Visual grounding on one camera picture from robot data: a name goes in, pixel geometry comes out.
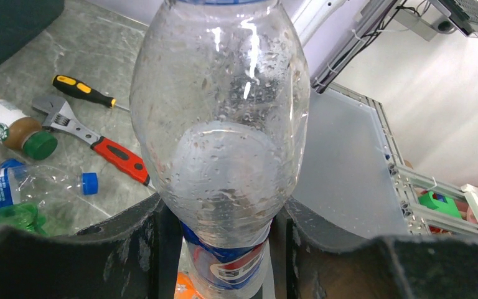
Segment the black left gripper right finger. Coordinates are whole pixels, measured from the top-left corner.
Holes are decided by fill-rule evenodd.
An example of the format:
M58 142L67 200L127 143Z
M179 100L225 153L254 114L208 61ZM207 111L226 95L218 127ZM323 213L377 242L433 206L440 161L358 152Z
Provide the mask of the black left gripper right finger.
M276 298L478 298L478 235L370 240L295 199L271 225Z

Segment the crushed clear blue label bottle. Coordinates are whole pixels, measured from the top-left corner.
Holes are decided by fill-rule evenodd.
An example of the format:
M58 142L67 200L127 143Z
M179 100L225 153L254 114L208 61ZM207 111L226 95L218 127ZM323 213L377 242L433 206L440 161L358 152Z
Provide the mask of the crushed clear blue label bottle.
M296 187L311 86L279 1L164 1L129 105L152 186L180 220L204 298L251 298Z

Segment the blue label pepsi bottle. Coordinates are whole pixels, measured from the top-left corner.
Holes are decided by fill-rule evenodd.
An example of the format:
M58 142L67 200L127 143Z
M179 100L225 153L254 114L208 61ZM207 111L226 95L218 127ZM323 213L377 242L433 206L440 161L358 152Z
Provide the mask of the blue label pepsi bottle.
M96 173L74 173L46 164L10 159L0 166L0 208L22 204L67 202L93 196L100 184Z

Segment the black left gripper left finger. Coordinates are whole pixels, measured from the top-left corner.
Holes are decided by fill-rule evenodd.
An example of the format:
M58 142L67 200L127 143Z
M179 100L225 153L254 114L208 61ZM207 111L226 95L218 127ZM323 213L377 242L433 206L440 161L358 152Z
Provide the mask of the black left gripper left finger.
M172 298L181 244L157 194L74 235L0 225L0 298Z

